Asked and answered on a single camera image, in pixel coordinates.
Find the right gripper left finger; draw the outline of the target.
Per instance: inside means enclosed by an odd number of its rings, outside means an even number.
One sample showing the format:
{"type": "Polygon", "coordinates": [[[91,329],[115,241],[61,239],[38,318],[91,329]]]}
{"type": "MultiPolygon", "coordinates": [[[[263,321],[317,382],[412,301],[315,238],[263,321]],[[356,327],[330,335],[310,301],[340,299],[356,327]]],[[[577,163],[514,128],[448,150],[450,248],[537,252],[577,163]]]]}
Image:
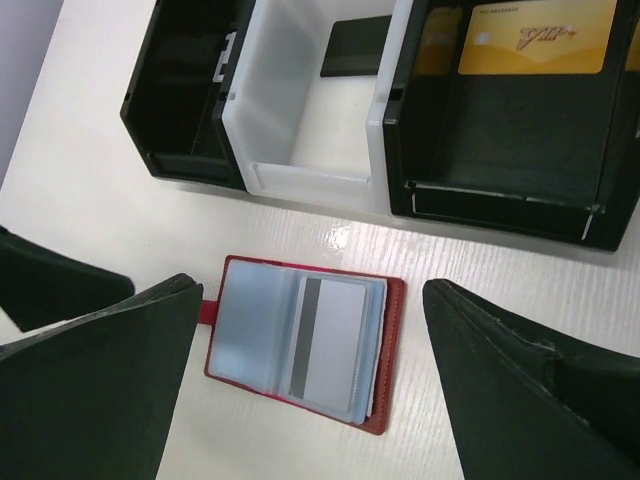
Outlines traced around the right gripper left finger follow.
{"type": "Polygon", "coordinates": [[[2,478],[155,478],[202,297],[178,274],[2,346],[2,478]]]}

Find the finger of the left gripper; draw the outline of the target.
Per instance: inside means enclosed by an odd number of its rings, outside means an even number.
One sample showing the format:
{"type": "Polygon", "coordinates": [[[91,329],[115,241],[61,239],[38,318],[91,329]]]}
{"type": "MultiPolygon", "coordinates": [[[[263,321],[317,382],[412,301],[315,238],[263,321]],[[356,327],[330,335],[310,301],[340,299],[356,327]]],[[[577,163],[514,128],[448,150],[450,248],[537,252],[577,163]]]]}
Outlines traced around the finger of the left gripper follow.
{"type": "Polygon", "coordinates": [[[22,332],[87,315],[135,293],[128,277],[1,229],[1,308],[22,332]]]}

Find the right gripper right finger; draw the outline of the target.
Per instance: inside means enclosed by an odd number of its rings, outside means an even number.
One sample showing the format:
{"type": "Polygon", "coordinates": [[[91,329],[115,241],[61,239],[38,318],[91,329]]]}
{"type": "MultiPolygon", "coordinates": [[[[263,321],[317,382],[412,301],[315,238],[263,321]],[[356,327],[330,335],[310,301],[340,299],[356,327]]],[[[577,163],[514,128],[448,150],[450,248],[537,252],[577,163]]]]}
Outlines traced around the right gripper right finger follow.
{"type": "Polygon", "coordinates": [[[468,479],[635,479],[639,361],[446,279],[423,309],[468,479]]]}

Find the red leather card holder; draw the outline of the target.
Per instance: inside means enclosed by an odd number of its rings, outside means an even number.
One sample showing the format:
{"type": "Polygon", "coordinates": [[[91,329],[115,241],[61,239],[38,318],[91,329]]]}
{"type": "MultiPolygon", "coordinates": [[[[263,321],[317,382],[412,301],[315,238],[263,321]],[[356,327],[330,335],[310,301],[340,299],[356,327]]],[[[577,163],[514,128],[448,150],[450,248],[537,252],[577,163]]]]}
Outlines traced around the red leather card holder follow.
{"type": "Polygon", "coordinates": [[[229,255],[204,374],[381,435],[405,298],[400,278],[229,255]]]}

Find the silver magnetic stripe card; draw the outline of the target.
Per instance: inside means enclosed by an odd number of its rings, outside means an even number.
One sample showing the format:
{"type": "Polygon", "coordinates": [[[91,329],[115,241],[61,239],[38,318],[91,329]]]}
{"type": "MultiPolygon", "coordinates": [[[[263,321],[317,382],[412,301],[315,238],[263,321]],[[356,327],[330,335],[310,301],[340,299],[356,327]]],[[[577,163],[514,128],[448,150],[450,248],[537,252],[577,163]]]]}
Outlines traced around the silver magnetic stripe card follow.
{"type": "Polygon", "coordinates": [[[350,410],[367,288],[362,283],[307,277],[288,393],[320,410],[350,410]]]}

